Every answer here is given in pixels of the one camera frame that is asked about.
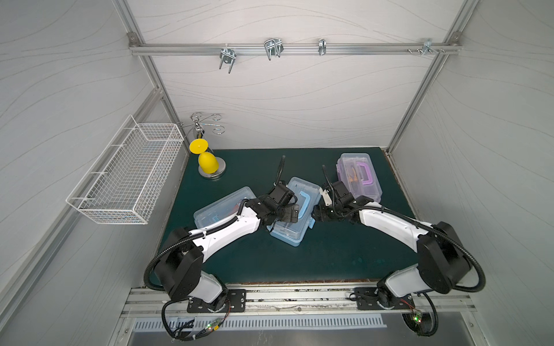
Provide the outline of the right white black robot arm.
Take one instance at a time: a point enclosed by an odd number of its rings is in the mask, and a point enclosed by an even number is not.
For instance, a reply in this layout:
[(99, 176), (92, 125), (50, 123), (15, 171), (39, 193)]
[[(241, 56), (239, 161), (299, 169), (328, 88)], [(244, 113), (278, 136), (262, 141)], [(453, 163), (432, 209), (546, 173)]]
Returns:
[(445, 222), (418, 221), (367, 196), (354, 197), (342, 182), (320, 188), (323, 201), (314, 207), (316, 221), (350, 221), (376, 229), (416, 253), (418, 262), (386, 275), (377, 284), (385, 301), (409, 294), (451, 291), (477, 293), (486, 287), (486, 274)]

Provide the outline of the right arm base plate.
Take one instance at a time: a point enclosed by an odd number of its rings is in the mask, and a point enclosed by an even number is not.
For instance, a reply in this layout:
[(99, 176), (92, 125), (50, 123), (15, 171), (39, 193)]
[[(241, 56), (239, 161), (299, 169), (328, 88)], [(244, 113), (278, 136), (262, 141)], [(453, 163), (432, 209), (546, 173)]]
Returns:
[(396, 297), (387, 288), (361, 287), (355, 288), (349, 295), (349, 300), (356, 304), (358, 310), (398, 310), (415, 309), (411, 296)]

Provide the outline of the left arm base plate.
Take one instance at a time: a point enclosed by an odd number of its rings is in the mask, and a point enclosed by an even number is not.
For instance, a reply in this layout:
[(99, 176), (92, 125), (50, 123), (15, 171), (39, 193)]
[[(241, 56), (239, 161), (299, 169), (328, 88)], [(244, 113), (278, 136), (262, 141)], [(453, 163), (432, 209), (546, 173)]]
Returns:
[(189, 298), (187, 313), (212, 314), (244, 312), (246, 305), (245, 289), (224, 289), (211, 303), (200, 298)]

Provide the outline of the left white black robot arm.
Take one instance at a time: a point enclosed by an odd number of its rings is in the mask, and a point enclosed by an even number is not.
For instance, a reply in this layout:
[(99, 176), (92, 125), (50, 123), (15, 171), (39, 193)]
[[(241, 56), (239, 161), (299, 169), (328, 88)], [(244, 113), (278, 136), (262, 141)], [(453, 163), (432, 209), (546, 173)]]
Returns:
[(299, 207), (294, 192), (278, 181), (269, 193), (245, 198), (232, 215), (200, 229), (175, 229), (144, 271), (146, 288), (164, 291), (170, 301), (197, 298), (219, 310), (226, 304), (227, 287), (203, 265), (232, 242), (256, 232), (261, 226), (297, 221)]

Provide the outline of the blue clear toolbox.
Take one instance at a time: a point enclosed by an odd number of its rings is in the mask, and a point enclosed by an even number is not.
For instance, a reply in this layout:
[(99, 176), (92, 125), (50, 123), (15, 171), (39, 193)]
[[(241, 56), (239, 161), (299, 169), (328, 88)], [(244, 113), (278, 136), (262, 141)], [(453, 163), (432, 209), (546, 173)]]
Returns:
[(194, 214), (194, 222), (197, 229), (207, 227), (228, 216), (236, 214), (240, 203), (244, 199), (254, 199), (255, 194), (249, 187), (242, 187), (229, 195), (197, 210)]
[(297, 197), (298, 221), (296, 223), (277, 222), (273, 228), (267, 229), (270, 235), (293, 247), (298, 247), (308, 229), (315, 220), (312, 217), (314, 207), (320, 202), (320, 187), (298, 177), (293, 177), (287, 184)]

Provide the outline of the purple clear toolbox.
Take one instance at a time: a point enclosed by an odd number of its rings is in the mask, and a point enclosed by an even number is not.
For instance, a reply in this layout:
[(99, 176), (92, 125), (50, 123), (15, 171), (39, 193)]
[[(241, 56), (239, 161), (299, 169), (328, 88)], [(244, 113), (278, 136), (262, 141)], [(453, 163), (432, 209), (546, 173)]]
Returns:
[[(350, 183), (346, 176), (346, 170), (354, 165), (358, 174), (359, 182)], [(355, 198), (365, 195), (379, 203), (382, 197), (377, 174), (369, 154), (365, 153), (343, 153), (337, 161), (336, 169), (338, 178)]]

